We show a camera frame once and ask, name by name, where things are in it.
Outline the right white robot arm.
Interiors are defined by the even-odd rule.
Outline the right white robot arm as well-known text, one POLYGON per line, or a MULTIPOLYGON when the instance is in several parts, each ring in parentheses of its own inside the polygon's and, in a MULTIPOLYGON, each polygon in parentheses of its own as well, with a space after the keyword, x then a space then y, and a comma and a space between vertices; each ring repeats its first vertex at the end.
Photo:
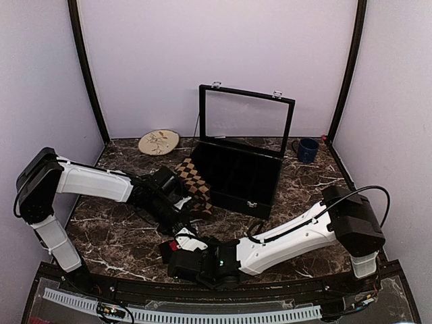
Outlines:
POLYGON ((160 245, 168 276, 198 283, 211 290, 239 286, 284 261, 339 242, 350 255, 352 272, 345 288, 360 292, 377 272, 377 255, 385 244, 365 186, 350 191, 339 186, 322 190, 322 200, 293 220, 266 232, 246 232, 243 238, 220 242, 198 238, 183 227, 174 239, 160 245))

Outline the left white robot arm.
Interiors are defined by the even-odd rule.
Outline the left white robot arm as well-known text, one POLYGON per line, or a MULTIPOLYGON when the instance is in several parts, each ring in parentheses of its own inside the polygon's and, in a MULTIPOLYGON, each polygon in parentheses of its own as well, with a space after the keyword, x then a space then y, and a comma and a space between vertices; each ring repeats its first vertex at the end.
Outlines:
POLYGON ((150 214, 169 234, 190 223, 190 196, 179 177, 162 167, 153 174, 133 175, 92 167, 60 157, 43 148, 16 180, 13 213, 39 236, 58 265, 70 273, 68 281, 81 294, 95 289, 95 279, 55 216, 56 194, 79 194, 126 203, 150 214))

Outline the red yellow black argyle sock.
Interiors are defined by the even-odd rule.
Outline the red yellow black argyle sock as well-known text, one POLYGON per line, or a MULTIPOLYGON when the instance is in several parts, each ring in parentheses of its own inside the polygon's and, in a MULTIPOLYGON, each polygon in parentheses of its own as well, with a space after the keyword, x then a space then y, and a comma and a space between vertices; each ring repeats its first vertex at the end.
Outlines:
POLYGON ((163 264, 169 264, 172 257, 177 257, 179 250, 178 242, 176 240, 168 240, 159 245, 159 252, 163 264))

